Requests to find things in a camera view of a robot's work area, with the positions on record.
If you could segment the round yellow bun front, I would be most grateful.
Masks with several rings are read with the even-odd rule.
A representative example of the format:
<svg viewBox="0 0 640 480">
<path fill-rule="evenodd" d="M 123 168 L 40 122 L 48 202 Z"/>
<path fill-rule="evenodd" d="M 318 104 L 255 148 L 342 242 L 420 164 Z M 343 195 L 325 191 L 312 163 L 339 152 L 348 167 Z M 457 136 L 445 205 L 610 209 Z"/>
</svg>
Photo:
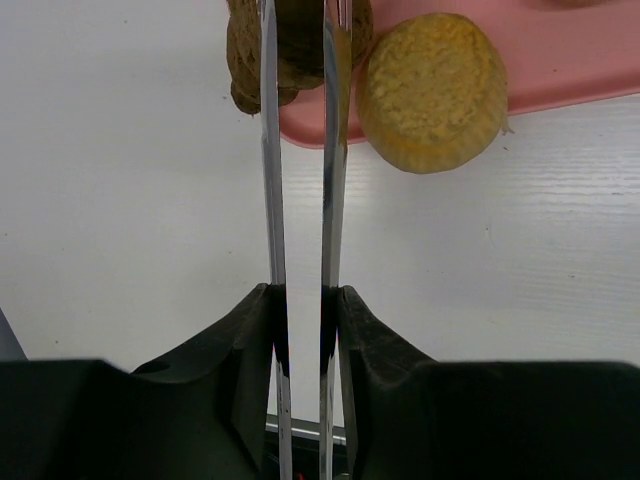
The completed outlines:
<svg viewBox="0 0 640 480">
<path fill-rule="evenodd" d="M 508 133 L 508 75 L 469 18 L 430 13 L 382 34 L 355 90 L 362 131 L 390 165 L 413 174 L 456 169 Z"/>
</svg>

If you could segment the brown croissant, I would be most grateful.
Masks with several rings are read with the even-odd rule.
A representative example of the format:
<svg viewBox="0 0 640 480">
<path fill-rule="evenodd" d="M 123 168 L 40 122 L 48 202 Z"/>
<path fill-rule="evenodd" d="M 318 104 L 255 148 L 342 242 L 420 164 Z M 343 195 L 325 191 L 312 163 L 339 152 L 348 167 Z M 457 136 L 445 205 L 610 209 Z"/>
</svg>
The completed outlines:
<svg viewBox="0 0 640 480">
<path fill-rule="evenodd" d="M 258 114 L 260 104 L 260 3 L 231 0 L 227 3 L 226 59 L 231 75 L 230 93 L 236 107 Z M 277 0 L 278 95 L 287 105 L 303 90 L 324 83 L 324 2 Z M 365 58 L 372 42 L 373 10 L 368 0 L 352 2 L 352 66 Z"/>
</svg>

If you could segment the metal tongs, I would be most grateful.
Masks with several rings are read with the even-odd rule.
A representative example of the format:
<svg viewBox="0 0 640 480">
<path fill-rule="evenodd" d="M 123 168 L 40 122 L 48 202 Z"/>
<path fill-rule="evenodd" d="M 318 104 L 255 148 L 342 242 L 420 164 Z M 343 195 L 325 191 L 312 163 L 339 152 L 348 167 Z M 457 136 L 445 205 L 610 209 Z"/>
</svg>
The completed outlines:
<svg viewBox="0 0 640 480">
<path fill-rule="evenodd" d="M 325 139 L 321 255 L 319 377 L 319 476 L 333 476 L 333 425 L 337 303 L 348 153 L 352 77 L 352 12 L 349 1 L 327 1 L 323 12 Z M 262 160 L 271 277 L 277 379 L 279 468 L 294 476 L 291 380 L 286 298 L 285 231 L 278 95 L 276 5 L 260 4 L 260 101 Z"/>
</svg>

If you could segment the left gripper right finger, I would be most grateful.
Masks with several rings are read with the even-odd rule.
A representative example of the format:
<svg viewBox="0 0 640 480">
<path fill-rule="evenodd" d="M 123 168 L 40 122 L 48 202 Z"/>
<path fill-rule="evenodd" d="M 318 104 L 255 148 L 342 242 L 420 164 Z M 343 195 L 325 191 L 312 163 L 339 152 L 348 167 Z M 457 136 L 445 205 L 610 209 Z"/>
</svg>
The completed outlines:
<svg viewBox="0 0 640 480">
<path fill-rule="evenodd" d="M 354 479 L 635 479 L 639 370 L 615 361 L 438 362 L 337 297 Z"/>
</svg>

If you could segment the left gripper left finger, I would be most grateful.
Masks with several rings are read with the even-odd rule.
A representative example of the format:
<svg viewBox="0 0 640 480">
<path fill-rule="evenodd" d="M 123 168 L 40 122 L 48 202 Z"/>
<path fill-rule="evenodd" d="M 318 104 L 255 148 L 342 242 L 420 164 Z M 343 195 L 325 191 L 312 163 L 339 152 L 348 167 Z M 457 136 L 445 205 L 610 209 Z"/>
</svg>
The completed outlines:
<svg viewBox="0 0 640 480">
<path fill-rule="evenodd" d="M 125 372 L 95 359 L 1 366 L 5 479 L 255 479 L 272 358 L 270 291 Z"/>
</svg>

